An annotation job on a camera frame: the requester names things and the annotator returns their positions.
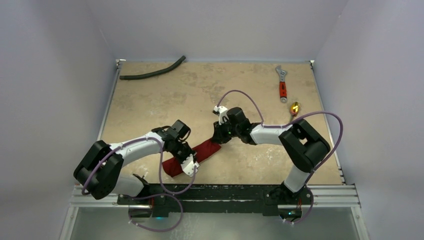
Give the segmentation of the dark red cloth napkin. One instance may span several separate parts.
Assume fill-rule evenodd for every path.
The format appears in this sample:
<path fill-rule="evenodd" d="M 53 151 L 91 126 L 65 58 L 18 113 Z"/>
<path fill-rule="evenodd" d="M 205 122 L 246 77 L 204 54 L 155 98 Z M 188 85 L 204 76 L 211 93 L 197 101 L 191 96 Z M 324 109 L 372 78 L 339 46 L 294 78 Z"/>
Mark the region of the dark red cloth napkin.
<path fill-rule="evenodd" d="M 208 139 L 195 146 L 193 149 L 196 152 L 195 159 L 200 164 L 217 153 L 221 149 L 221 146 L 218 143 L 212 142 L 211 139 Z M 162 168 L 164 172 L 172 178 L 183 173 L 181 164 L 175 157 L 163 161 Z"/>

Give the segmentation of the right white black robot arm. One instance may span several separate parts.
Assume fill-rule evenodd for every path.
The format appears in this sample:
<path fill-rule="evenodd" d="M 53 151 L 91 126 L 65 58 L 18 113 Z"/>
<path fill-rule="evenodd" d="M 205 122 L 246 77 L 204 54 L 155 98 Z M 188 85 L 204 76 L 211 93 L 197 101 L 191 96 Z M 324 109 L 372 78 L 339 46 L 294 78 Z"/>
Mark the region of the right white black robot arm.
<path fill-rule="evenodd" d="M 288 204 L 300 198 L 300 190 L 308 177 L 331 150 L 329 143 L 304 119 L 288 125 L 270 126 L 250 122 L 240 107 L 215 106 L 213 113 L 218 116 L 218 121 L 213 124 L 213 143 L 222 145 L 239 138 L 248 145 L 284 147 L 293 163 L 280 191 L 282 200 Z"/>

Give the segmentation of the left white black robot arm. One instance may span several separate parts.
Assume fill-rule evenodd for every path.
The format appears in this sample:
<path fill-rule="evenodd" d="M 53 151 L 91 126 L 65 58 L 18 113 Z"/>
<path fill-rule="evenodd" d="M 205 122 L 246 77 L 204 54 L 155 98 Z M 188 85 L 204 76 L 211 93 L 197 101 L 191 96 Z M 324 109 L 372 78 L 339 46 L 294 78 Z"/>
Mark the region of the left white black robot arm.
<path fill-rule="evenodd" d="M 185 137 L 191 129 L 177 120 L 171 126 L 153 128 L 138 138 L 107 144 L 96 141 L 74 170 L 74 178 L 82 185 L 82 195 L 91 195 L 100 200 L 109 194 L 130 197 L 138 205 L 146 203 L 152 195 L 148 182 L 133 174 L 125 177 L 122 168 L 141 158 L 171 153 L 187 176 L 195 178 L 199 163 L 197 153 L 187 143 Z"/>

